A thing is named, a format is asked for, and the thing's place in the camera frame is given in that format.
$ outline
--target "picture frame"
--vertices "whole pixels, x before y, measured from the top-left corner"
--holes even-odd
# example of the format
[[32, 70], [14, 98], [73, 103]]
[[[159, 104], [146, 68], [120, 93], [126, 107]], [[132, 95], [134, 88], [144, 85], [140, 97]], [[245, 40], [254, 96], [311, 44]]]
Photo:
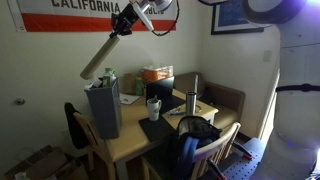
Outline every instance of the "picture frame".
[[263, 31], [263, 27], [251, 24], [244, 18], [240, 0], [229, 0], [213, 6], [211, 35]]

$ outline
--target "gray box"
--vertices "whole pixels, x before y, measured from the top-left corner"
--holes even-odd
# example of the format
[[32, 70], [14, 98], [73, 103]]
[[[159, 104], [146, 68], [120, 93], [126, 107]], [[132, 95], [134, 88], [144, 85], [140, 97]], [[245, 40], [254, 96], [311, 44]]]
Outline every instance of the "gray box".
[[122, 117], [118, 82], [115, 81], [112, 87], [91, 88], [85, 92], [100, 137], [102, 139], [119, 137]]

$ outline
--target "tan couch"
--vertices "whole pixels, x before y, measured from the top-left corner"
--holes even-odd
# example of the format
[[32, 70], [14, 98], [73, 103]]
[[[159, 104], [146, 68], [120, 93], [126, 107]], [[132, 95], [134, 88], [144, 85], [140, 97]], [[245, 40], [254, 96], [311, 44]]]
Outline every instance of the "tan couch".
[[176, 75], [174, 80], [175, 89], [183, 93], [194, 91], [196, 74], [198, 74], [197, 98], [207, 101], [208, 98], [212, 96], [213, 101], [211, 105], [219, 110], [214, 117], [213, 125], [217, 128], [225, 129], [232, 125], [233, 122], [240, 122], [245, 99], [244, 92], [207, 82], [199, 72]]

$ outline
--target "plastic bottle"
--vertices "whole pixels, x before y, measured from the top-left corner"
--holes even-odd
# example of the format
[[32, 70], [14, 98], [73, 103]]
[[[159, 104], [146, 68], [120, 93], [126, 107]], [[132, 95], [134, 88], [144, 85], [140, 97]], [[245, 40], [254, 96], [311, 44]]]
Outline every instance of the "plastic bottle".
[[115, 69], [105, 68], [105, 71], [103, 74], [103, 87], [111, 87], [117, 78], [114, 74]]
[[141, 77], [137, 77], [135, 80], [135, 91], [137, 96], [143, 96], [143, 82]]

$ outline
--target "metal cylinder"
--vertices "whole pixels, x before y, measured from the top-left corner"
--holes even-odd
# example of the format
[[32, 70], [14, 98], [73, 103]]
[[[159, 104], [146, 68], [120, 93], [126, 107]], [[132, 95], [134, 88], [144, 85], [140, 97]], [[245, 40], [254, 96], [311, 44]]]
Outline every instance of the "metal cylinder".
[[186, 93], [186, 116], [193, 116], [196, 111], [197, 93]]

